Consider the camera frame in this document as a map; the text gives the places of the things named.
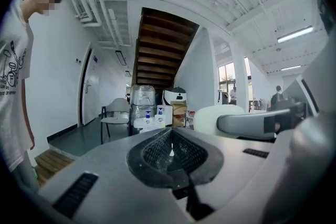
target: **wooden step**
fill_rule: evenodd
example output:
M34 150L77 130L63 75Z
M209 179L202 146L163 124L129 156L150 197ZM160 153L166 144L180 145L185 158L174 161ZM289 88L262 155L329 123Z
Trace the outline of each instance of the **wooden step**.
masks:
M51 175L59 172L73 162L72 159L69 159L52 150L43 152L35 158L35 161L38 166L40 166Z
M155 59L155 58L150 58L150 57L143 57L143 56L139 57L139 62L153 63L155 65L175 67L175 68L179 66L179 64L176 62L170 62L166 60Z
M44 155L47 156L47 157L49 157L49 158L51 158L51 159L53 159L56 163L58 163L59 165L62 165L63 167L66 167L66 166L68 166L70 164L69 162L63 160L62 158L55 157L55 155L52 154L52 153L50 153L50 151L44 152Z
M56 168L54 165L46 162L44 159L42 159L40 156L37 156L35 158L36 163L41 166L44 170L46 170L51 175L57 173L60 171L60 169Z
M44 185L52 177L51 174L38 165L35 166L35 171L37 173L37 180L40 183L40 186Z
M152 48L140 47L139 52L141 52L143 54L158 55L158 56L173 58L173 59L177 59L177 60L182 59L181 54L175 54L173 52L169 52L169 51L165 51L165 50L157 50L157 49L152 49Z
M180 24L178 22L173 22L172 20L168 19L168 18L162 18L162 17L159 17L159 16L155 16L155 15L152 15L152 14L144 14L145 17L149 18L149 19L154 19L154 20L160 20L160 21L163 21L167 24L170 24L174 27L177 27L177 28L181 28L183 29L184 31L188 32L188 33L192 33L194 31L194 29L192 27L189 27L189 26L185 26L183 24Z
M167 85L167 86L171 84L169 81L161 81L161 80L154 80L154 79L138 79L138 83Z
M62 154L59 154L59 153L56 152L56 151L53 151L53 150L47 150L47 151L44 152L44 153L48 153L49 155L54 156L56 159L60 159L60 160L66 162L66 163L68 163L68 164L73 163L73 162L75 161L74 159L70 159L70 158L68 158L68 157L66 157L66 156L64 156L64 155L62 155Z
M171 49L179 50L179 51L182 51L182 52L185 51L185 46L183 46L183 45L173 43L173 42L170 42L170 41L166 41L166 40L162 40L162 39L158 39L158 38L142 36L140 38L140 42L156 44L156 45L161 46L163 48L164 47L165 48L171 48Z
M162 74L155 74L155 73L145 73L145 72L138 72L139 78L150 78L150 79L163 79L163 80L173 80L173 76L162 75Z
M169 87L170 87L170 85L169 85L169 86L154 85L154 88L155 88L156 90L165 90L165 89L167 89L167 88L169 88Z
M157 72L157 73L163 73L163 74L175 74L176 72L175 70L169 69L169 68L152 67L152 66L144 66L144 65L138 65L138 70Z
M167 28L162 28L162 27L159 27L159 26L143 24L142 29L152 31L152 32L156 32L156 33L159 33L159 34L164 34L164 35L176 37L176 38L183 39L183 40L186 40L186 41L191 40L191 37L188 36L188 35L185 35L185 34L182 34L182 33L167 29Z

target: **person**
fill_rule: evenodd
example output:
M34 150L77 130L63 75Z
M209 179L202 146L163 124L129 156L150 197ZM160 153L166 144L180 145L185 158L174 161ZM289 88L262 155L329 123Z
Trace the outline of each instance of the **person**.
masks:
M29 18L54 9L61 0L12 3L0 28L0 152L14 178L38 190L27 150L35 146L26 109L25 79L29 78L33 32Z
M229 104L237 104L237 88L234 86L230 91L231 101Z
M282 101L284 96L282 95L282 90L279 85L276 86L277 93L274 94L271 98L271 110L277 109L277 102Z

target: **white t-shirt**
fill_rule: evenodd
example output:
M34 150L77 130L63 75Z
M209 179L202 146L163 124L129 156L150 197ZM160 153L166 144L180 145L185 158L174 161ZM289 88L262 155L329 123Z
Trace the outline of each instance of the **white t-shirt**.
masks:
M231 100L237 100L237 91L230 91Z
M29 77L33 32L19 6L0 27L0 151L12 172L32 147L22 107L22 80Z

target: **hand sanitizer bottle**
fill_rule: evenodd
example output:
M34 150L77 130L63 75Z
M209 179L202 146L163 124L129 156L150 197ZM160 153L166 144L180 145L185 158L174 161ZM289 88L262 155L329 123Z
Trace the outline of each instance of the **hand sanitizer bottle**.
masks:
M162 108L159 108L159 113L155 115L155 126L157 128L165 128L166 127L166 115L162 114Z
M146 111L146 112L147 112L147 115L144 118L144 122L143 122L143 128L145 130L147 130L147 127L153 126L153 119L149 116L150 111Z

